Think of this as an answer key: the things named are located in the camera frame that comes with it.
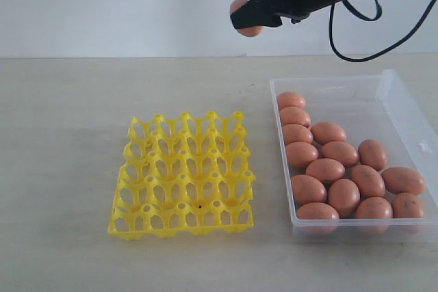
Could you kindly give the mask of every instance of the egg tray cell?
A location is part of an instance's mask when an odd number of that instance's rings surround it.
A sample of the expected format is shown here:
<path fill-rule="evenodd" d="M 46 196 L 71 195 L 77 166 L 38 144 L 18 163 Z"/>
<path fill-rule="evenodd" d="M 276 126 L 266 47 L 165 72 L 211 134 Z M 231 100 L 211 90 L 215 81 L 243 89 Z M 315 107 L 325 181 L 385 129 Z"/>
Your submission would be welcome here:
<path fill-rule="evenodd" d="M 244 114 L 204 118 L 184 112 L 176 120 L 156 114 L 133 118 L 114 194 L 108 233 L 126 240 L 145 234 L 173 237 L 253 226 Z"/>

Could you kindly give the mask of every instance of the table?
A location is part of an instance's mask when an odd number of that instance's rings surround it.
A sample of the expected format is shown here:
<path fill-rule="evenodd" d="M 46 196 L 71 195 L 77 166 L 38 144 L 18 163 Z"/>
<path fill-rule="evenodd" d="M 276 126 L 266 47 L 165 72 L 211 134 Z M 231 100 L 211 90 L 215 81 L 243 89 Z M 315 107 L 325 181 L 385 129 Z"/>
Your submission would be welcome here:
<path fill-rule="evenodd" d="M 0 60 L 0 291 L 427 291 L 438 244 L 295 244 L 269 79 L 395 68 L 438 129 L 438 55 Z M 246 115 L 255 227 L 107 234 L 132 116 Z"/>

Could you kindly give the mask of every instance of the white wall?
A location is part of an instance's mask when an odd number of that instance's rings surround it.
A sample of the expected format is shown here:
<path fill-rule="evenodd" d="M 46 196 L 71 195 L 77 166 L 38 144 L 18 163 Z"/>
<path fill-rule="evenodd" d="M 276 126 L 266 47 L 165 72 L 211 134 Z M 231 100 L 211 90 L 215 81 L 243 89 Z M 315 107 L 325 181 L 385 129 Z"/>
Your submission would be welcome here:
<path fill-rule="evenodd" d="M 405 35 L 430 0 L 381 0 L 384 17 L 364 23 L 338 6 L 345 53 L 373 53 Z M 331 53 L 328 10 L 299 25 L 244 38 L 229 22 L 232 0 L 0 0 L 0 57 L 185 57 Z M 374 14 L 372 0 L 354 0 Z M 438 6 L 398 52 L 438 52 Z"/>

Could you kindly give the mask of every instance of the brown egg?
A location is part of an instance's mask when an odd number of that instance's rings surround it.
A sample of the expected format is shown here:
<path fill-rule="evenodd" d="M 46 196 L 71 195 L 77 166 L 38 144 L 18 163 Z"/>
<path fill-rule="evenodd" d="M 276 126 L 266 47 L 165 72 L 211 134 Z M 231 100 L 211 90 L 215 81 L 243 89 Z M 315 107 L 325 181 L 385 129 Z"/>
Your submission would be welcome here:
<path fill-rule="evenodd" d="M 282 127 L 283 138 L 286 145 L 294 142 L 313 143 L 313 135 L 309 128 L 299 124 L 286 124 Z"/>
<path fill-rule="evenodd" d="M 309 164 L 306 174 L 318 179 L 324 185 L 331 185 L 345 175 L 344 166 L 333 159 L 318 159 Z"/>
<path fill-rule="evenodd" d="M 377 140 L 365 140 L 358 147 L 359 158 L 362 164 L 368 165 L 377 171 L 388 165 L 388 154 L 385 147 Z"/>
<path fill-rule="evenodd" d="M 235 0 L 230 5 L 230 14 L 234 13 L 236 10 L 241 8 L 243 5 L 245 5 L 248 2 L 248 0 Z M 236 30 L 240 34 L 246 37 L 255 37 L 258 36 L 261 32 L 263 27 L 257 26 L 257 27 L 247 27 L 244 29 L 238 29 Z"/>
<path fill-rule="evenodd" d="M 302 220 L 338 220 L 336 210 L 325 203 L 307 203 L 296 212 L 298 219 Z M 303 230 L 312 235 L 327 235 L 333 233 L 336 226 L 306 227 Z"/>
<path fill-rule="evenodd" d="M 347 134 L 341 126 L 334 122 L 319 122 L 314 124 L 311 128 L 313 138 L 321 145 L 325 145 L 329 142 L 345 142 L 347 140 Z"/>
<path fill-rule="evenodd" d="M 300 124 L 304 127 L 310 127 L 310 115 L 299 107 L 289 106 L 280 111 L 280 121 L 284 126 L 286 124 Z"/>
<path fill-rule="evenodd" d="M 297 92 L 284 92 L 282 94 L 279 94 L 276 98 L 276 101 L 279 105 L 280 110 L 289 106 L 295 106 L 301 109 L 304 109 L 306 107 L 306 99 L 303 95 L 300 95 Z"/>
<path fill-rule="evenodd" d="M 391 219 L 392 207 L 384 198 L 367 198 L 356 210 L 356 219 Z M 383 234 L 388 225 L 361 226 L 360 229 L 371 235 Z"/>
<path fill-rule="evenodd" d="M 306 168 L 319 157 L 316 147 L 304 142 L 287 145 L 286 155 L 287 162 L 294 168 Z"/>
<path fill-rule="evenodd" d="M 351 215 L 360 200 L 359 188 L 350 179 L 339 179 L 328 190 L 328 203 L 335 208 L 341 218 Z"/>
<path fill-rule="evenodd" d="M 410 168 L 393 167 L 382 172 L 386 189 L 393 193 L 403 192 L 420 195 L 426 189 L 426 184 L 419 172 Z"/>
<path fill-rule="evenodd" d="M 411 193 L 400 193 L 392 200 L 394 218 L 424 218 L 426 212 L 424 203 L 418 196 Z M 422 226 L 402 226 L 407 233 L 418 233 Z"/>
<path fill-rule="evenodd" d="M 362 198 L 385 196 L 385 183 L 380 174 L 370 166 L 356 165 L 351 169 L 350 178 L 359 188 Z"/>
<path fill-rule="evenodd" d="M 318 179 L 305 174 L 291 177 L 294 200 L 298 204 L 326 202 L 327 190 Z"/>
<path fill-rule="evenodd" d="M 351 168 L 359 162 L 359 153 L 354 146 L 346 142 L 329 142 L 322 147 L 322 156 L 342 163 L 345 168 Z"/>

